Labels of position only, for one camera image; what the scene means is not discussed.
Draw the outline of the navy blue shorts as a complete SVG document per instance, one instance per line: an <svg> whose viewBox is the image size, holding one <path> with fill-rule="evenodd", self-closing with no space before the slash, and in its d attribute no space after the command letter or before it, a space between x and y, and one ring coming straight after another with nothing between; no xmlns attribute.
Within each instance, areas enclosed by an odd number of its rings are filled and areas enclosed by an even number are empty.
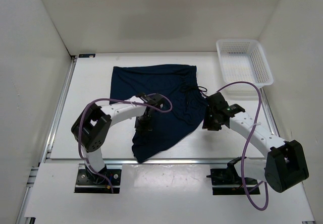
<svg viewBox="0 0 323 224"><path fill-rule="evenodd" d="M150 130L137 131L132 139L132 152L139 163L170 149L203 121L207 102L196 73L197 67L190 65L113 68L112 99L127 100L139 93L164 96L163 112L153 113Z"/></svg>

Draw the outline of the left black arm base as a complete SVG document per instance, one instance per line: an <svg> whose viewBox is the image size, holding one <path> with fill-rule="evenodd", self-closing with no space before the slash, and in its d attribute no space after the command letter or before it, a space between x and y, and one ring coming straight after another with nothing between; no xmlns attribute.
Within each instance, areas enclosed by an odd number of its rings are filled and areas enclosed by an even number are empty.
<svg viewBox="0 0 323 224"><path fill-rule="evenodd" d="M89 172L87 167L79 167L74 192L86 194L119 194L122 169L106 169L101 174L104 174L110 180L112 186L110 186L106 178Z"/></svg>

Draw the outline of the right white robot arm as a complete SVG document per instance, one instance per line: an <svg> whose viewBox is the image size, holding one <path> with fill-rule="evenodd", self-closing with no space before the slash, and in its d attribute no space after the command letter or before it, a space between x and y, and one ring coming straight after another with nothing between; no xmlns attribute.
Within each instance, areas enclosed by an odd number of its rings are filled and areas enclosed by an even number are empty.
<svg viewBox="0 0 323 224"><path fill-rule="evenodd" d="M234 184L244 177L264 181L282 193L309 177L302 145L275 136L256 123L241 106L234 104L217 110L207 106L203 128L219 131L225 125L240 134L263 155L263 160L238 157L228 163L227 179Z"/></svg>

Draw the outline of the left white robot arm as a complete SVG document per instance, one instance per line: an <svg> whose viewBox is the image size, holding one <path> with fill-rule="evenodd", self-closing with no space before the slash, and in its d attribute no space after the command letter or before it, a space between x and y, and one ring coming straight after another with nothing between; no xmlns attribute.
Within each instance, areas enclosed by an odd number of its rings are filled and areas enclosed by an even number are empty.
<svg viewBox="0 0 323 224"><path fill-rule="evenodd" d="M89 179L100 184L106 177L100 148L109 129L117 123L144 115L151 106L155 106L155 100L149 96L133 96L128 100L113 100L112 105L100 106L96 103L90 103L83 110L71 132L78 142L79 155L89 170Z"/></svg>

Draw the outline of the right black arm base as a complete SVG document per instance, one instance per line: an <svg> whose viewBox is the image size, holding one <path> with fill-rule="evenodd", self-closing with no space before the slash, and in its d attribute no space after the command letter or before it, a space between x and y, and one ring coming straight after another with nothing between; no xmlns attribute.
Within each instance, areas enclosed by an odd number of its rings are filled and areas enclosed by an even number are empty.
<svg viewBox="0 0 323 224"><path fill-rule="evenodd" d="M241 157L238 157L229 161L224 169L210 169L210 174L206 177L211 179L213 195L245 195L242 179L234 168L240 160Z"/></svg>

